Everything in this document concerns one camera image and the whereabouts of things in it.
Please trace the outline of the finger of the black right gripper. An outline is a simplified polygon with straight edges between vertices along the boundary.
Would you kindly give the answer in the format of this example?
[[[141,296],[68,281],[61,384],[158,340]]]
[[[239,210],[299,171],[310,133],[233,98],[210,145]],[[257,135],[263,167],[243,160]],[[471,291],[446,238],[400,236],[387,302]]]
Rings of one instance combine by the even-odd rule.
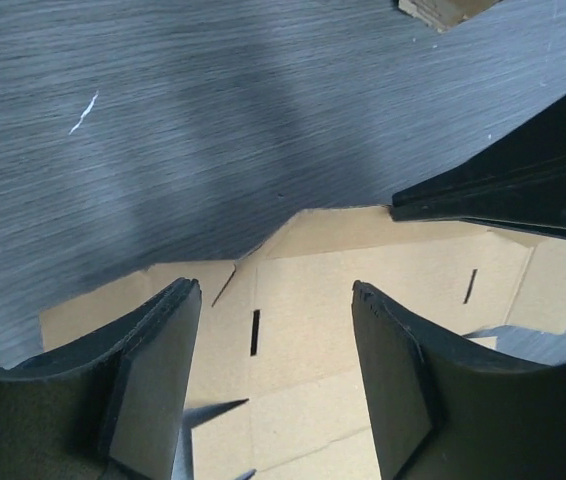
[[[463,164],[395,193],[390,215],[566,239],[566,95]]]

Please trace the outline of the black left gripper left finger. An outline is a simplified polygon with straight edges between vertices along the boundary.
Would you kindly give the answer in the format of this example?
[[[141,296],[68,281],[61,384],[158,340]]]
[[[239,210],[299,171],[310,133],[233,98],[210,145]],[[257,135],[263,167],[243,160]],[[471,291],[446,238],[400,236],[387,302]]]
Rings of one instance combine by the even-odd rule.
[[[180,278],[67,345],[0,368],[0,479],[168,479],[201,310]]]

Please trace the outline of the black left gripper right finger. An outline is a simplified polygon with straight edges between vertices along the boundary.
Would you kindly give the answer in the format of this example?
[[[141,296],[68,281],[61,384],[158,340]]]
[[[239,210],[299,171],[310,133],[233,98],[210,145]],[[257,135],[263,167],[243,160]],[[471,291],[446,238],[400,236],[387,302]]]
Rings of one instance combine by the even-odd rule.
[[[566,479],[566,363],[483,347],[371,284],[355,341],[385,479]]]

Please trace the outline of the spare brown cardboard box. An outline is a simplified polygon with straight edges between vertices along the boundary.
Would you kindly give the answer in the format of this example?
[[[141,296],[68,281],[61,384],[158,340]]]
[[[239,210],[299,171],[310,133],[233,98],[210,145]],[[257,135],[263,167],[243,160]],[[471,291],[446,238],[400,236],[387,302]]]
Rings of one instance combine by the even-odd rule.
[[[379,475],[351,314],[365,281],[460,335],[566,331],[566,240],[460,222],[395,223],[382,207],[305,210],[239,260],[156,264],[42,313],[52,350],[179,277],[202,309],[185,405],[230,403],[186,429],[196,479]]]

